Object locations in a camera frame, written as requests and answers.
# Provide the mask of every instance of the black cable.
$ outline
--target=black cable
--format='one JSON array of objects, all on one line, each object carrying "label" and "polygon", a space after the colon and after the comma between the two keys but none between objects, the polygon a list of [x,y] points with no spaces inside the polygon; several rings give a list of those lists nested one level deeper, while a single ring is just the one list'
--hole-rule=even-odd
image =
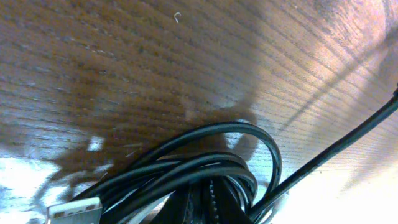
[{"label": "black cable", "polygon": [[[219,183],[225,184],[225,189],[233,196],[236,205],[243,206],[249,219],[254,223],[259,223],[282,194],[363,137],[396,109],[398,109],[398,90],[379,111],[306,163],[280,185],[278,184],[282,171],[282,159],[271,136],[252,124],[227,122],[196,128],[164,142],[134,161],[123,173],[95,184],[73,200],[99,196],[105,210],[119,202],[113,208],[104,211],[101,217],[101,223],[117,223],[175,190],[211,178],[223,177],[224,181]],[[230,132],[252,134],[259,138],[271,152],[273,163],[271,181],[263,198],[255,205],[252,205],[252,201],[257,193],[256,179],[248,171],[246,163],[237,155],[213,152],[191,159],[159,160],[160,157],[192,141],[213,134]]]}]

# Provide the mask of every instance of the wooden surface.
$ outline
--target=wooden surface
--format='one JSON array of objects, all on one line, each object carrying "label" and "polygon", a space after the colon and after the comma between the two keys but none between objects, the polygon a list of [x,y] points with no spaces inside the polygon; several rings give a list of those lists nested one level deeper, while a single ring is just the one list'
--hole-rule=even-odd
[{"label": "wooden surface", "polygon": [[[46,206],[210,122],[268,131],[283,180],[398,83],[393,0],[6,0],[0,15],[0,223],[42,223]],[[398,113],[292,189],[273,223],[394,223],[397,136]],[[176,153],[215,150],[266,184],[271,159],[250,136]]]}]

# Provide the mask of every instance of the black wire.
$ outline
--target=black wire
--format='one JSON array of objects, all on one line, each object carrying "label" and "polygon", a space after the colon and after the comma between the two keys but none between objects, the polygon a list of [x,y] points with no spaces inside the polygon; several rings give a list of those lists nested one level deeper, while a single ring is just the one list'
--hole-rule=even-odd
[{"label": "black wire", "polygon": [[[398,90],[394,92],[394,97],[379,111],[306,163],[280,185],[278,184],[282,171],[282,159],[279,149],[271,136],[252,124],[228,122],[203,126],[164,142],[159,147],[138,158],[123,173],[95,184],[73,200],[100,196],[104,209],[107,209],[135,190],[125,200],[109,209],[101,217],[101,223],[117,223],[126,219],[131,213],[138,211],[143,206],[185,185],[210,177],[227,177],[228,188],[233,197],[235,199],[241,198],[243,206],[246,208],[247,216],[254,223],[259,223],[272,208],[272,204],[282,194],[323,163],[363,137],[396,109],[398,109]],[[257,182],[248,171],[246,163],[237,155],[226,152],[213,152],[191,159],[158,160],[174,149],[192,141],[213,134],[229,132],[252,134],[259,138],[271,152],[273,163],[271,181],[263,198],[254,206],[252,206],[252,201],[256,196]]]}]

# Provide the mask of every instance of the brown wood grain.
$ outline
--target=brown wood grain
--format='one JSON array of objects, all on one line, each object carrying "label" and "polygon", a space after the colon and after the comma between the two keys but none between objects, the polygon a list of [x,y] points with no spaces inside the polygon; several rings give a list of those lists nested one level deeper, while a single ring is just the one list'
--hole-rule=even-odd
[{"label": "brown wood grain", "polygon": [[[268,131],[285,179],[398,83],[390,0],[18,0],[1,1],[0,15],[1,223],[42,223],[46,206],[219,121]],[[372,203],[398,199],[397,123],[394,114],[292,189],[286,214],[295,207],[295,222],[319,223],[313,214],[331,200],[362,209],[354,201],[374,192],[384,194]],[[215,150],[238,153],[267,182],[271,159],[250,136],[206,138],[176,154]],[[336,220],[360,222],[364,210],[355,211]]]}]

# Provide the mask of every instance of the usb connector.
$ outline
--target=usb connector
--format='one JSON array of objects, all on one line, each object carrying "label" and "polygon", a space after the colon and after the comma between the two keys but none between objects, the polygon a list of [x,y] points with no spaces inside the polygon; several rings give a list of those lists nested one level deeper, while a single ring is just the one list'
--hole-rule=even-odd
[{"label": "usb connector", "polygon": [[99,224],[101,215],[101,200],[93,197],[48,207],[46,224]]}]

